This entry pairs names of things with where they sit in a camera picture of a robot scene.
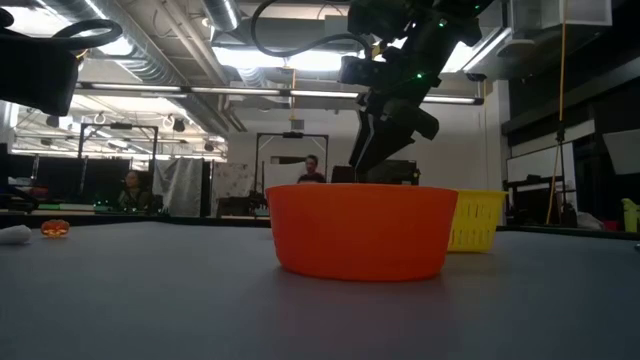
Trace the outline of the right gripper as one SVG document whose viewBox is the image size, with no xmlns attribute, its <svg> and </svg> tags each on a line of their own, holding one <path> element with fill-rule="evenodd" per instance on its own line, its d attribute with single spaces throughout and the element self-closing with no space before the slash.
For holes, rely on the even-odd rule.
<svg viewBox="0 0 640 360">
<path fill-rule="evenodd" d="M 393 50 L 385 62 L 365 59 L 357 66 L 358 83 L 368 92 L 358 103 L 359 130 L 349 164 L 363 174 L 404 147 L 412 135 L 433 140 L 439 121 L 420 108 L 441 80 L 441 53 Z"/>
</svg>

